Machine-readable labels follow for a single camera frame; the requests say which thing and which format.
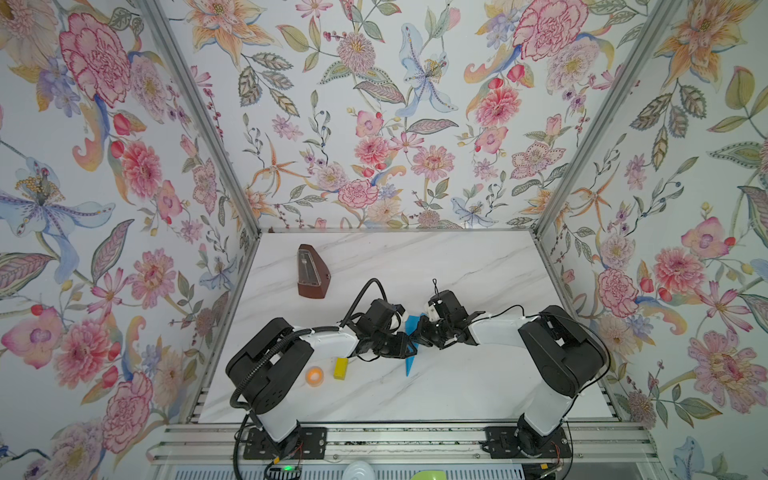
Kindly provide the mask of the blue square paper sheet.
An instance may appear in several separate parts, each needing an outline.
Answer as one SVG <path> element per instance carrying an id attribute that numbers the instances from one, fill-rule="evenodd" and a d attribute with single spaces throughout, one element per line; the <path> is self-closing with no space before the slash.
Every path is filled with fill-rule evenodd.
<path id="1" fill-rule="evenodd" d="M 420 317 L 417 315 L 410 315 L 406 320 L 404 331 L 408 337 L 410 337 L 413 333 L 416 332 L 418 328 L 419 320 L 420 320 Z M 406 353 L 408 354 L 408 357 L 405 359 L 405 375 L 407 377 L 410 376 L 413 363 L 415 360 L 415 356 L 417 354 L 417 350 L 418 350 L 418 345 L 414 343 L 411 339 L 409 339 L 406 347 Z"/>

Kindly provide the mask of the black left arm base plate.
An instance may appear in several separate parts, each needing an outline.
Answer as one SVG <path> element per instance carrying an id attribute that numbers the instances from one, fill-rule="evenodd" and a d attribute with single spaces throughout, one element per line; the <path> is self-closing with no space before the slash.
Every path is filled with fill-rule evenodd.
<path id="1" fill-rule="evenodd" d="M 245 460 L 273 460 L 280 458 L 323 460 L 328 443 L 325 427 L 299 425 L 285 439 L 273 440 L 265 431 L 250 427 L 242 444 Z"/>

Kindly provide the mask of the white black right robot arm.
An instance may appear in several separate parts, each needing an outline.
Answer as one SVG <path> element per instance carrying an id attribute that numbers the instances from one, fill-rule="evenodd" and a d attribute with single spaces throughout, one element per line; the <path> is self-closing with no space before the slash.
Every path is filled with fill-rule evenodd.
<path id="1" fill-rule="evenodd" d="M 409 334 L 411 342 L 446 349 L 502 345 L 527 352 L 539 382 L 517 421 L 517 436 L 544 441 L 561 428 L 581 392 L 609 367 L 603 342 L 558 305 L 527 315 L 520 305 L 500 313 L 468 313 L 450 290 L 435 294 Z"/>

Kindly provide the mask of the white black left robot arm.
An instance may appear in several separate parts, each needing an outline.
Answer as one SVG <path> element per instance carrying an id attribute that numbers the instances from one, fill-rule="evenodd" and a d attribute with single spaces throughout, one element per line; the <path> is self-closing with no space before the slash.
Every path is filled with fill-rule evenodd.
<path id="1" fill-rule="evenodd" d="M 376 299 L 337 325 L 297 328 L 282 317 L 271 320 L 226 366 L 234 385 L 230 406 L 244 411 L 274 443 L 296 437 L 299 421 L 281 402 L 310 364 L 367 353 L 374 359 L 415 355 L 414 343 L 400 329 L 405 316 L 402 305 Z"/>

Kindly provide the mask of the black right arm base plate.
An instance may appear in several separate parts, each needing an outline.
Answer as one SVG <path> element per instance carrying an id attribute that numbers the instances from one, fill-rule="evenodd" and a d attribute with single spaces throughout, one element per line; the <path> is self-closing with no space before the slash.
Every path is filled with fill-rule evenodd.
<path id="1" fill-rule="evenodd" d="M 572 457 L 570 437 L 563 426 L 547 436 L 517 426 L 490 426 L 484 429 L 481 449 L 492 459 L 568 459 Z"/>

